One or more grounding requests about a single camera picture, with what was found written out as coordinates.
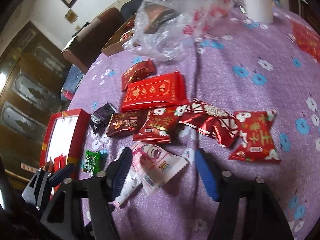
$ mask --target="red box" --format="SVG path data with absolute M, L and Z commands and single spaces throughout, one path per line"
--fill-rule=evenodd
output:
M 82 109 L 63 111 L 51 116 L 40 156 L 40 166 L 63 154 L 66 164 L 78 165 L 82 158 L 82 142 L 90 114 Z

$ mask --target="red packet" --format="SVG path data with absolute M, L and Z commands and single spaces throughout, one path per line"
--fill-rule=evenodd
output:
M 129 84 L 124 96 L 122 112 L 182 106 L 187 103 L 183 76 L 176 71 Z
M 220 146 L 230 147 L 239 135 L 236 118 L 226 111 L 194 98 L 179 123 L 215 138 Z
M 269 133 L 275 114 L 276 111 L 235 112 L 243 142 L 229 160 L 281 162 Z
M 130 83 L 137 82 L 156 72 L 156 67 L 151 59 L 133 65 L 121 77 L 121 91 L 125 91 Z
M 176 127 L 186 107 L 184 105 L 150 109 L 146 122 L 139 133 L 133 136 L 133 140 L 146 143 L 170 143 L 169 133 Z

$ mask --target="wall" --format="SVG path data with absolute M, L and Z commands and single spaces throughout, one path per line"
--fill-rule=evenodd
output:
M 63 49 L 77 25 L 90 22 L 117 0 L 77 0 L 72 10 L 79 18 L 72 25 L 65 18 L 69 10 L 62 0 L 36 0 L 31 13 L 32 23 L 59 49 Z

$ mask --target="candy wrapper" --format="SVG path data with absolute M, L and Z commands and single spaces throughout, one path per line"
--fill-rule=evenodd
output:
M 89 150 L 85 151 L 82 170 L 83 172 L 92 172 L 93 174 L 100 171 L 100 151 L 97 153 Z
M 139 133 L 133 136 L 133 140 L 147 143 L 170 143 L 170 131 L 175 129 L 186 107 L 187 105 L 150 109 L 146 122 Z
M 109 103 L 100 107 L 95 111 L 90 118 L 90 126 L 94 134 L 109 124 L 112 114 L 116 112 L 116 109 Z
M 243 142 L 230 156 L 230 160 L 279 163 L 281 160 L 269 130 L 276 111 L 235 112 Z
M 128 84 L 137 82 L 156 72 L 156 67 L 151 59 L 133 65 L 121 77 L 121 89 L 125 91 Z
M 231 147 L 239 135 L 236 118 L 226 111 L 194 98 L 179 123 L 215 138 L 220 146 Z
M 188 162 L 157 145 L 137 143 L 132 148 L 132 166 L 150 196 L 176 175 Z
M 148 78 L 128 85 L 122 112 L 188 103 L 183 76 L 178 72 Z
M 127 136 L 139 132 L 146 117 L 146 111 L 113 114 L 108 126 L 107 137 Z

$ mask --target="clear plastic bag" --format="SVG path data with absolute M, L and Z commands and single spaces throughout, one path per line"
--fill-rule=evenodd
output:
M 214 28 L 232 6 L 232 0 L 144 0 L 135 18 L 135 33 L 123 48 L 160 61 L 182 58 L 188 44 L 184 41 Z

